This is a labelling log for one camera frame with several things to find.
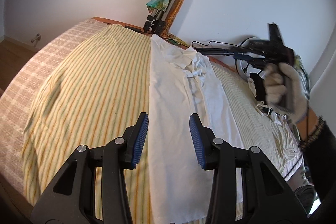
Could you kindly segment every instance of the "gloved hand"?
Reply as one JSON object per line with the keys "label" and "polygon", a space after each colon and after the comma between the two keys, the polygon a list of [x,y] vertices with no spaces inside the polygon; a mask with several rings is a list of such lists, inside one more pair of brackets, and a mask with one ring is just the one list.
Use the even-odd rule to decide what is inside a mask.
{"label": "gloved hand", "polygon": [[[283,77],[278,73],[279,69],[292,80],[293,113],[284,113],[284,111],[277,108],[277,104],[287,92],[287,88],[283,85]],[[301,81],[297,71],[289,64],[280,63],[279,66],[268,64],[265,72],[264,86],[267,104],[277,113],[288,114],[294,123],[301,120],[307,112],[307,100],[303,95]]]}

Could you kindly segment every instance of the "green striped fabric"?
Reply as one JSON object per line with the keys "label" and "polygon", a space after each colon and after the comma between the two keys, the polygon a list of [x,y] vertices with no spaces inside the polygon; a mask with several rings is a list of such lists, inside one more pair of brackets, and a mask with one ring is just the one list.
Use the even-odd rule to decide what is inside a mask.
{"label": "green striped fabric", "polygon": [[[150,38],[116,24],[82,42],[46,79],[31,105],[22,151],[31,204],[78,145],[105,145],[148,112],[149,64]],[[151,223],[147,143],[125,180],[134,223]]]}

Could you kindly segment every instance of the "white garment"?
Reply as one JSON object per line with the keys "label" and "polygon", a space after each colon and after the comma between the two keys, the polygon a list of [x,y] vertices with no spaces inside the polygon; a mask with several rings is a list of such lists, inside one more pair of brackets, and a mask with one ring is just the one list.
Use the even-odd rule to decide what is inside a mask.
{"label": "white garment", "polygon": [[[154,222],[179,224],[203,218],[213,171],[204,171],[197,163],[190,115],[198,113],[216,137],[244,148],[222,84],[208,57],[154,34],[149,92],[148,167]],[[242,193],[237,200],[242,200]]]}

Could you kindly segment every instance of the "striped blanket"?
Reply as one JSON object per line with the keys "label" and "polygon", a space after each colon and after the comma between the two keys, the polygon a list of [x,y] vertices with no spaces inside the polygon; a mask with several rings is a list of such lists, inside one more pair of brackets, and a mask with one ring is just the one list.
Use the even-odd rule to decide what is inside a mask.
{"label": "striped blanket", "polygon": [[[148,112],[149,56],[149,37],[110,25],[76,47],[45,80],[31,105],[22,151],[24,195],[31,204],[78,145],[105,145],[134,125],[140,112]],[[213,67],[244,145],[259,146],[286,174],[300,155],[289,131],[255,111],[253,95],[238,75]],[[95,200],[101,218],[100,179],[98,170]],[[147,143],[125,180],[134,223],[152,223]]]}

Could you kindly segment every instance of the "black sleeve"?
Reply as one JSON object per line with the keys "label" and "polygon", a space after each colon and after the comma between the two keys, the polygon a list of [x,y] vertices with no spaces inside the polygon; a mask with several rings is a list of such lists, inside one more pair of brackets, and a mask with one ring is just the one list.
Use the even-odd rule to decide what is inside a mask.
{"label": "black sleeve", "polygon": [[311,178],[322,201],[336,179],[336,138],[327,124],[304,152]]}

